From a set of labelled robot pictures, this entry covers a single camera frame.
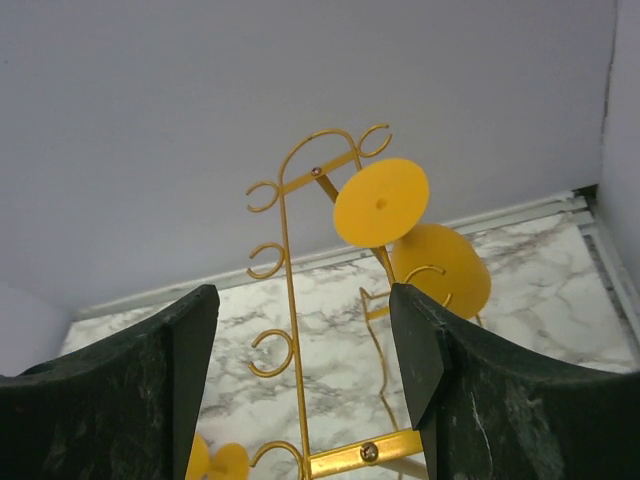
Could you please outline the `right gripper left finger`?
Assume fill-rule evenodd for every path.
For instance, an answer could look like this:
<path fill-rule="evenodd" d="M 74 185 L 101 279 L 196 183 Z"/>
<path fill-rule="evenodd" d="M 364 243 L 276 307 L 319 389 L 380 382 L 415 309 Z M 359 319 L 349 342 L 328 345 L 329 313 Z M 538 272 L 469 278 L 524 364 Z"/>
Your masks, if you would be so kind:
<path fill-rule="evenodd" d="M 220 306 L 202 285 L 153 316 L 1 379 L 4 479 L 183 479 Z"/>

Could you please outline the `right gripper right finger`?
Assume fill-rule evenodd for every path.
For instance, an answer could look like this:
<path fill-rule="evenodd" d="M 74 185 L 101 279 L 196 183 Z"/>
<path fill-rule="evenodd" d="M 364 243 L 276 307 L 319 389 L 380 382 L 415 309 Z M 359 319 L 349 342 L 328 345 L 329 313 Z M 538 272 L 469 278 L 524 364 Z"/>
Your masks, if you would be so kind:
<path fill-rule="evenodd" d="M 432 479 L 635 479 L 639 376 L 535 353 L 406 284 L 390 319 Z"/>

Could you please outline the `yellow wine glass front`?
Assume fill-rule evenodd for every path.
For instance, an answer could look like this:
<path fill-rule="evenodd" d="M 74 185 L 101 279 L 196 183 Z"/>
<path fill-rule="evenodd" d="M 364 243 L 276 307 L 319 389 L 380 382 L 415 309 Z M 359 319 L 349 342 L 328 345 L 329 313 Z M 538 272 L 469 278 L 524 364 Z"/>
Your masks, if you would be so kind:
<path fill-rule="evenodd" d="M 244 447 L 228 443 L 212 454 L 204 438 L 194 435 L 186 480 L 247 480 L 248 476 L 249 457 Z"/>

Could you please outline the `yellow wine glass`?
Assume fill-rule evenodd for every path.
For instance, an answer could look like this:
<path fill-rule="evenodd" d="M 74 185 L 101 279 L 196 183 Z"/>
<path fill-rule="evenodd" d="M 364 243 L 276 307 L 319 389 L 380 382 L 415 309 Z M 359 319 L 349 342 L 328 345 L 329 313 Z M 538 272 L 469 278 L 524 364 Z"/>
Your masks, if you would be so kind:
<path fill-rule="evenodd" d="M 194 435 L 186 480 L 247 480 L 248 476 L 249 457 L 244 447 L 228 443 L 212 454 L 204 438 Z"/>
<path fill-rule="evenodd" d="M 455 315 L 472 319 L 489 300 L 489 270 L 462 234 L 421 221 L 429 197 L 428 177 L 418 164 L 380 160 L 358 171 L 338 193 L 334 227 L 353 246 L 389 246 L 383 257 L 397 283 L 412 285 Z"/>

